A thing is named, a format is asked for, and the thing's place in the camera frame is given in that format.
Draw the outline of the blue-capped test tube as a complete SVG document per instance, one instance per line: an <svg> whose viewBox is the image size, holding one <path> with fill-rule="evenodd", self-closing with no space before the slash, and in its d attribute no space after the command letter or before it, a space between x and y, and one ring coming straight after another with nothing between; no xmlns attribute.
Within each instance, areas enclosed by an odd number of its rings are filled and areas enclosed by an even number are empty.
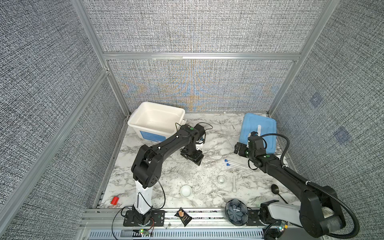
<svg viewBox="0 0 384 240"><path fill-rule="evenodd" d="M242 163L238 163L238 162L234 162L234 161L230 161L230 160L227 160L227 159L225 159L225 160L224 160L224 162L225 162L225 163L229 163L229 164L233 164L233 165L242 166L242 167L245 167L245 168L247 168L247 167L248 167L248 166L247 166L247 165L245 165L245 164L242 164Z"/></svg>
<svg viewBox="0 0 384 240"><path fill-rule="evenodd" d="M233 165L233 164L229 164L229 163L226 163L226 166L233 167L233 168L240 169L240 170L244 170L244 171L251 171L251 169L249 169L249 168L245 168L242 166Z"/></svg>

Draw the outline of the white plastic storage bin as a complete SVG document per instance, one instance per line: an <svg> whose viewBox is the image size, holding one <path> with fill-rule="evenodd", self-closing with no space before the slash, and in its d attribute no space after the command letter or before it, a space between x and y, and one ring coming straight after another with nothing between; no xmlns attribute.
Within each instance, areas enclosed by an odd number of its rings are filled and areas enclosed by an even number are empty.
<svg viewBox="0 0 384 240"><path fill-rule="evenodd" d="M143 102L131 114L128 125L137 135L148 141L162 142L176 133L176 125L185 123L182 108Z"/></svg>

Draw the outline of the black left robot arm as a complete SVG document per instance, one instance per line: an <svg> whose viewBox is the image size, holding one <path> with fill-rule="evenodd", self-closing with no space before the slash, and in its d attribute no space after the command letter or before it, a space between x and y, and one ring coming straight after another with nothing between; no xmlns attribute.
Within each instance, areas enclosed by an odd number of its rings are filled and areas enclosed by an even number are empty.
<svg viewBox="0 0 384 240"><path fill-rule="evenodd" d="M150 221L154 209L153 186L160 180L163 162L173 153L180 151L182 157L199 166L204 157L201 145L205 143L205 138L206 130L202 125L182 125L174 135L163 142L150 147L140 147L131 168L137 193L132 211L139 224L144 226Z"/></svg>

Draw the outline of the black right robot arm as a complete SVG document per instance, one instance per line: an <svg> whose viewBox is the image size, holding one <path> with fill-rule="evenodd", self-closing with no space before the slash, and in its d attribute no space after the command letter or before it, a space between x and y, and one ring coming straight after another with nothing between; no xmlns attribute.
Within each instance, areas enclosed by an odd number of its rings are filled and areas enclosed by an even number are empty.
<svg viewBox="0 0 384 240"><path fill-rule="evenodd" d="M234 153L247 158L259 170L268 174L288 188L301 202L299 207L268 201L261 204L259 218L264 224L286 221L301 226L314 238L330 234L346 226L341 205L335 200L336 192L327 186L324 191L309 186L309 182L281 160L268 154L264 140L259 136L249 137L247 144L237 143Z"/></svg>

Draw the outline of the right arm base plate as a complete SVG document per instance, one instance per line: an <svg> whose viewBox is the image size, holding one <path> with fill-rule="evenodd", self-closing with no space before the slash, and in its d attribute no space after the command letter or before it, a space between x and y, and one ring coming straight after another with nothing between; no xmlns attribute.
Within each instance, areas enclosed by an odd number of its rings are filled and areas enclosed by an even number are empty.
<svg viewBox="0 0 384 240"><path fill-rule="evenodd" d="M259 212L259 209L248 208L248 221L246 223L248 227L268 226L268 224L265 224L260 220Z"/></svg>

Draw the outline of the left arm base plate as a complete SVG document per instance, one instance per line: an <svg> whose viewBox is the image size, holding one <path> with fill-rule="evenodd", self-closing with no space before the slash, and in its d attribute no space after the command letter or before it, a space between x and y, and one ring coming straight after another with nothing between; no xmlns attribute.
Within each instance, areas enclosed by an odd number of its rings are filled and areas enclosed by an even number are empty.
<svg viewBox="0 0 384 240"><path fill-rule="evenodd" d="M151 210L142 215L137 210L125 211L124 227L163 227L165 221L165 211Z"/></svg>

